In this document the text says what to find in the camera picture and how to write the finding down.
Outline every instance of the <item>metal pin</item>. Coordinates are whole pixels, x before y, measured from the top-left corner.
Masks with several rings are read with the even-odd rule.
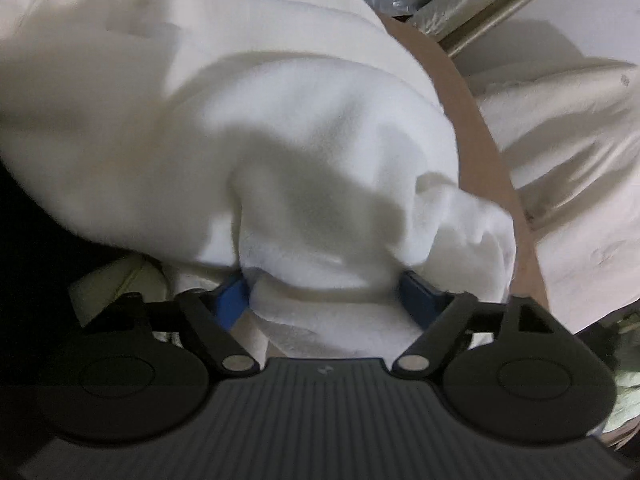
[[[422,372],[429,368],[429,360],[417,354],[403,355],[398,359],[398,366],[407,372]]]
[[[247,355],[230,355],[225,357],[222,365],[230,372],[245,372],[254,366],[254,360]]]

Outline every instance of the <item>white wall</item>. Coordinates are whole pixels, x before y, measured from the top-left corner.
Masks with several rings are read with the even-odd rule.
[[[640,0],[534,0],[454,61],[463,75],[523,60],[640,64]]]

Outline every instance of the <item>white fleece blanket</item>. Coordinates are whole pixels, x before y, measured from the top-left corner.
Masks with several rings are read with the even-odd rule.
[[[551,311],[573,332],[640,298],[638,75],[585,60],[469,80],[530,217]]]
[[[405,267],[505,296],[511,219],[459,190],[429,77],[363,1],[0,0],[0,39],[24,189],[92,240],[240,265],[249,339],[393,359],[419,334]]]

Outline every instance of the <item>round black pad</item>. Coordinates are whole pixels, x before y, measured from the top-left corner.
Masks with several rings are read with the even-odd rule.
[[[190,352],[137,331],[77,338],[44,368],[39,407],[57,432],[96,444],[151,438],[183,422],[209,384]]]
[[[580,438],[607,418],[616,391],[604,366],[543,334],[521,336],[450,362],[443,390],[463,418],[496,436],[537,444]]]

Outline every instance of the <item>black ribbed plate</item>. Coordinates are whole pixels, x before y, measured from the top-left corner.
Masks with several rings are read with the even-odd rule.
[[[189,423],[151,442],[97,449],[55,439],[28,480],[620,480],[596,440],[526,448],[475,433],[421,381],[381,360],[272,359],[221,383]]]

